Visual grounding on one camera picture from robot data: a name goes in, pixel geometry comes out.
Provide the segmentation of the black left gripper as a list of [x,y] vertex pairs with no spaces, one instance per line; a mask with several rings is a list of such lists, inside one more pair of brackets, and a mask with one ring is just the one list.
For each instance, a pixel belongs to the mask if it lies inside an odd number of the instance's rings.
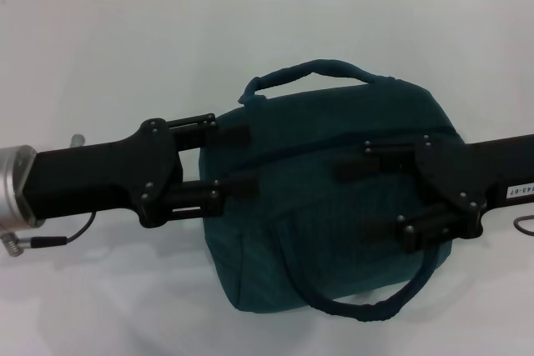
[[157,228],[169,221],[219,217],[228,198],[257,198],[258,178],[169,183],[178,151],[241,148],[250,142],[248,125],[222,128],[212,113],[147,120],[117,142],[38,153],[23,195],[39,219],[123,208],[135,212],[143,227]]

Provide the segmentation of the dark teal fabric lunch bag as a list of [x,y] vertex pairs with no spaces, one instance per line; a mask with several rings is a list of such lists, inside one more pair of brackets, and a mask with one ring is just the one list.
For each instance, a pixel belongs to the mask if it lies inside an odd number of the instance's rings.
[[355,178],[345,164],[364,143],[438,133],[458,139],[424,88],[336,60],[253,78],[221,128],[248,126],[242,148],[203,148],[205,181],[255,178],[259,192],[228,197],[204,236],[230,303],[277,313],[311,306],[362,322],[395,316],[451,253],[406,253],[388,227],[423,209],[413,177]]

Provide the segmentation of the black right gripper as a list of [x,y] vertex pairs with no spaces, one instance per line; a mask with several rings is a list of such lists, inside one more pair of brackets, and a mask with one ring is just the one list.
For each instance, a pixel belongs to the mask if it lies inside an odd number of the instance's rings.
[[394,239],[414,253],[455,238],[478,238],[484,213],[534,203],[534,134],[482,143],[382,138],[336,162],[337,180],[393,173],[421,175],[446,203],[367,222],[361,228],[366,243]]

